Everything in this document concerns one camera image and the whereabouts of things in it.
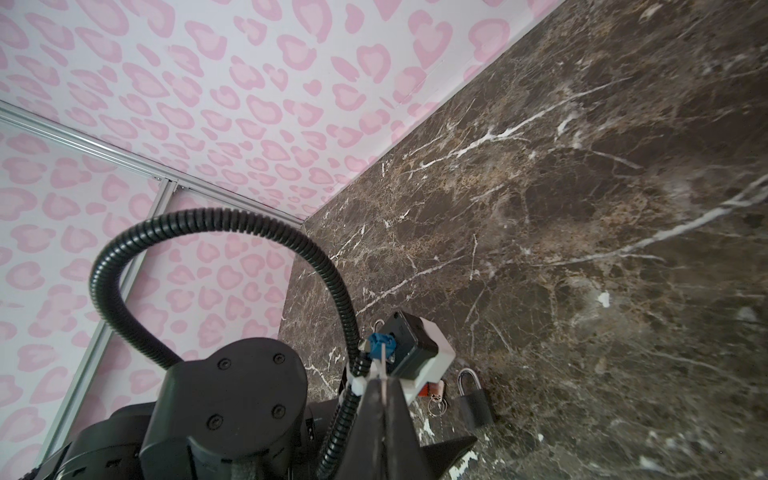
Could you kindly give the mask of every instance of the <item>padlock body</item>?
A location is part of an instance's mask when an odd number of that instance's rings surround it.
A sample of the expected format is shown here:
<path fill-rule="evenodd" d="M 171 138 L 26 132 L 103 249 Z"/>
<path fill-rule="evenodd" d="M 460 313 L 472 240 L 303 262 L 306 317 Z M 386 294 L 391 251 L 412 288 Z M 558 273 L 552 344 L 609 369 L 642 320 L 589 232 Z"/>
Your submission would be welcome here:
<path fill-rule="evenodd" d="M 467 395 L 460 396 L 458 407 L 462 411 L 464 423 L 472 431 L 496 421 L 496 415 L 491 407 L 491 399 L 484 389 L 477 389 Z"/>

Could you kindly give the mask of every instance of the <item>silver metal bar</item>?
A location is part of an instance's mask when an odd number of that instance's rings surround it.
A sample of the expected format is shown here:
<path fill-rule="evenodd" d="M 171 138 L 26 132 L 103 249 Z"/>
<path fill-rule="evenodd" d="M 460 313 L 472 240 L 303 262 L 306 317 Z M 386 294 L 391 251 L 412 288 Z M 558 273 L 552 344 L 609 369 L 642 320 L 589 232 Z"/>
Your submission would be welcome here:
<path fill-rule="evenodd" d="M 150 208 L 147 218 L 152 218 L 156 215 L 162 214 L 170 198 L 176 191 L 177 183 L 167 178 L 161 180 L 160 189 L 157 191 L 157 196 L 154 198 L 152 208 Z M 122 277 L 120 283 L 120 293 L 123 300 L 128 298 L 131 293 L 131 288 L 134 285 L 136 276 L 138 275 L 141 264 L 144 262 L 147 252 L 141 252 L 137 255 L 128 267 L 125 269 L 125 274 Z M 45 441 L 40 449 L 36 465 L 40 465 L 48 456 L 59 450 L 67 440 L 69 432 L 72 428 L 74 420 L 77 418 L 80 412 L 80 407 L 85 399 L 85 394 L 91 388 L 91 383 L 96 376 L 98 364 L 101 361 L 101 357 L 104 356 L 104 352 L 107 349 L 109 339 L 112 337 L 112 328 L 102 319 L 96 326 L 91 342 L 88 344 L 88 348 L 85 350 L 77 372 L 75 372 L 72 379 L 72 383 L 69 385 L 67 395 L 64 400 L 61 401 L 61 405 L 58 408 L 56 417 L 51 424 L 48 434 L 45 436 Z"/>
<path fill-rule="evenodd" d="M 110 145 L 97 138 L 91 137 L 90 135 L 57 124 L 47 118 L 40 117 L 23 108 L 15 107 L 4 101 L 0 101 L 0 121 L 19 127 L 40 137 L 76 148 L 86 154 L 110 161 L 133 171 L 148 174 L 157 178 L 174 180 L 182 187 L 196 191 L 221 202 L 222 204 L 241 210 L 248 210 L 258 214 L 267 215 L 268 217 L 276 218 L 288 223 L 291 227 L 301 227 L 301 220 L 295 218 L 293 215 L 281 212 L 280 210 L 261 204 L 242 195 L 235 194 L 234 192 L 230 192 L 217 185 L 209 184 L 205 180 L 166 167 L 163 164 L 159 164 L 158 162 L 142 157 L 141 155 L 136 155 L 132 152 L 123 150 L 122 148 L 115 147 L 114 145 Z"/>

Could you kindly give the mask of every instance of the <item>black motor housing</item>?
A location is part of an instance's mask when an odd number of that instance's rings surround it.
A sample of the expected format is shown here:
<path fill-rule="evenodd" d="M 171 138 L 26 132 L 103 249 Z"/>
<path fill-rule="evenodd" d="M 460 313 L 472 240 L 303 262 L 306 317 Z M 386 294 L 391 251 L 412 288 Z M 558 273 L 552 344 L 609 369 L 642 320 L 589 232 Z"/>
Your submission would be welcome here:
<path fill-rule="evenodd" d="M 141 448 L 145 478 L 285 478 L 306 406 L 288 345 L 242 339 L 170 367 Z"/>

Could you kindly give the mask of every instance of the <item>pink and white wallpaper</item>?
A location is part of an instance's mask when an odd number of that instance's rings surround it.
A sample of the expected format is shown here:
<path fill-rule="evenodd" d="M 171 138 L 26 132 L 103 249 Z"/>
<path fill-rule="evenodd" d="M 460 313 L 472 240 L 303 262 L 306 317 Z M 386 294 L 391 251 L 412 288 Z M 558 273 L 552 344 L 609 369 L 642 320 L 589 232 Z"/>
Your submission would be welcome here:
<path fill-rule="evenodd" d="M 178 191 L 168 211 L 219 207 Z M 240 233 L 201 233 L 158 244 L 128 297 L 128 308 L 185 360 L 228 343 L 277 338 L 293 252 Z M 72 433 L 128 404 L 157 398 L 164 370 L 119 337 L 110 341 Z"/>
<path fill-rule="evenodd" d="M 1 480 L 32 467 L 91 340 L 91 261 L 158 183 L 0 127 Z"/>
<path fill-rule="evenodd" d="M 2 0 L 0 99 L 300 219 L 560 0 Z"/>

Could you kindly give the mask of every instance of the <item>blue connector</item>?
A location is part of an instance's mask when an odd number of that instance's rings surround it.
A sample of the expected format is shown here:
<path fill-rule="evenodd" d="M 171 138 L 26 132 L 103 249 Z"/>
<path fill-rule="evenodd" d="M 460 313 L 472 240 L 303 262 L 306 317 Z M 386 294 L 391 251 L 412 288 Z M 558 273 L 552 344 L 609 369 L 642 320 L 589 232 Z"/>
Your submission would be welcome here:
<path fill-rule="evenodd" d="M 384 333 L 372 333 L 368 337 L 368 342 L 371 344 L 372 359 L 382 358 L 382 348 L 384 348 L 386 358 L 389 358 L 395 352 L 395 347 L 397 347 L 395 337 Z"/>

